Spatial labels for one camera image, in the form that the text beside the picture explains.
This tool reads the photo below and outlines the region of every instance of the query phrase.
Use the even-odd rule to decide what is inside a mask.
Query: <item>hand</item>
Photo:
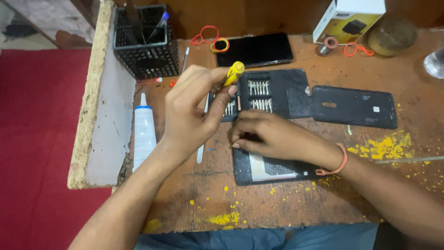
[[[230,97],[236,93],[237,86],[220,89],[207,114],[204,113],[204,105],[199,103],[205,104],[208,92],[223,85],[228,70],[191,65],[165,96],[165,133],[159,146],[168,150],[168,157],[183,162],[219,128],[225,108]]]
[[[262,141],[245,139],[256,134]],[[327,169],[341,164],[341,149],[301,126],[262,110],[241,111],[232,134],[233,148],[263,156],[312,163]]]

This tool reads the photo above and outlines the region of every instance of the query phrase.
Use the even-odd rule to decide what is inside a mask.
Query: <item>wooden desk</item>
[[[374,148],[368,140],[383,139],[400,143],[407,133],[411,146],[398,151],[402,158],[444,155],[444,81],[431,78],[424,71],[424,57],[444,46],[444,30],[421,30],[418,41],[405,53],[392,58],[356,55],[346,57],[341,49],[329,57],[316,56],[310,36],[289,36],[294,54],[290,64],[250,70],[302,68],[310,88],[315,85],[385,91],[393,94],[399,127],[397,130],[366,128],[315,122],[312,118],[294,122],[321,136]],[[189,41],[179,43],[180,61]],[[215,68],[215,55],[209,44],[191,46],[187,65]],[[153,108],[156,136],[160,140],[165,125],[165,94],[171,77],[159,85],[136,87],[135,106],[140,93],[147,94]],[[222,123],[205,144],[203,161],[196,163],[196,153],[178,167],[161,187],[144,231],[147,233],[205,231],[231,228],[320,225],[329,223],[380,222],[381,215],[346,181],[338,177],[315,181],[293,181],[266,185],[238,186],[234,181],[232,151],[227,139],[231,123]],[[384,160],[390,160],[384,154]],[[444,161],[387,163],[390,168],[433,195],[444,198]]]

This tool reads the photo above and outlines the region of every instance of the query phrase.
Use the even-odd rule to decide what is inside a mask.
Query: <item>black smartphone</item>
[[[293,60],[287,34],[276,33],[263,36],[231,39],[230,48],[216,54],[218,67],[231,67],[236,61],[246,68],[288,63]],[[218,41],[217,49],[224,49],[225,42]]]

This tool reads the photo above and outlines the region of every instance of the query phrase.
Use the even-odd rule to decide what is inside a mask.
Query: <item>orange wrist thread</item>
[[[344,153],[344,158],[342,159],[341,166],[337,170],[334,170],[334,171],[331,171],[331,172],[327,172],[327,171],[325,171],[323,169],[317,169],[316,170],[316,174],[317,175],[327,175],[327,174],[338,173],[339,171],[342,170],[342,168],[347,163],[347,151],[345,150],[344,146],[342,144],[339,144],[339,143],[336,143],[336,145],[338,145],[341,148],[342,152]]]

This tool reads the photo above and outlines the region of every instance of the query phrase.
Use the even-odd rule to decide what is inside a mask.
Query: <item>glass object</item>
[[[395,56],[412,46],[418,33],[405,19],[387,19],[380,22],[369,34],[369,46],[382,56]]]
[[[424,68],[432,77],[444,79],[444,48],[428,55],[424,59]]]

